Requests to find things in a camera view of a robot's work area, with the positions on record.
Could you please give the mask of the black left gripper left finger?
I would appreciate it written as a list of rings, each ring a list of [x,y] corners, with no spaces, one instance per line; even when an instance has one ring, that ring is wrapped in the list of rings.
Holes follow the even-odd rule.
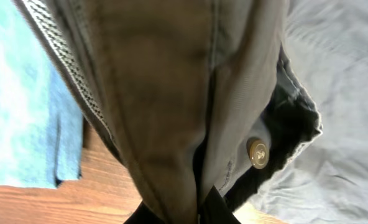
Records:
[[[144,202],[141,202],[124,224],[164,224],[164,221],[155,215]]]

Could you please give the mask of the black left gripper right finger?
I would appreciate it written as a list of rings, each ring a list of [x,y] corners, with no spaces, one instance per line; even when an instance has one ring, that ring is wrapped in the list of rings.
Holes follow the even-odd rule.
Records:
[[[228,209],[215,187],[209,191],[199,208],[199,224],[240,224]]]

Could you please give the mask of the grey shorts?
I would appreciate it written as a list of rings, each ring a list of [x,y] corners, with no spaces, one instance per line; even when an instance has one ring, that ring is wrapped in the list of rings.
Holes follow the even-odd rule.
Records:
[[[368,1],[16,5],[164,223],[368,223]]]

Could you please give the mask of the blue denim garment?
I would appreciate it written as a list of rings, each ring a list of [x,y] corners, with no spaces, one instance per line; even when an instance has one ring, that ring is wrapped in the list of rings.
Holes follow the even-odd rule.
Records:
[[[0,0],[0,185],[80,178],[83,116],[18,9]]]

